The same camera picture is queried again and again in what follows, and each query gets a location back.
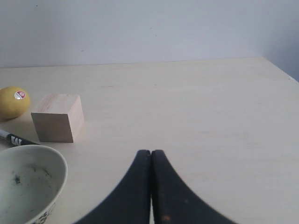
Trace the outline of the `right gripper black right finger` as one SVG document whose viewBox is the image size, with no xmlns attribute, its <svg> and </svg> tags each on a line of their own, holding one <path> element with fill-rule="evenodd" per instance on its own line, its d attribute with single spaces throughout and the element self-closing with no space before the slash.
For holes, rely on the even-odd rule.
<svg viewBox="0 0 299 224">
<path fill-rule="evenodd" d="M 180 178 L 163 150 L 151 154 L 152 203 L 156 224 L 233 224 L 199 198 Z"/>
</svg>

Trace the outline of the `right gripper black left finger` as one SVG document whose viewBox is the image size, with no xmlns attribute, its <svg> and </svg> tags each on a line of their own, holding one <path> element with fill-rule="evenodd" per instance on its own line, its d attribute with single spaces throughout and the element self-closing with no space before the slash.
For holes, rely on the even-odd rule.
<svg viewBox="0 0 299 224">
<path fill-rule="evenodd" d="M 139 150 L 114 190 L 78 224 L 148 224 L 150 222 L 151 153 Z"/>
</svg>

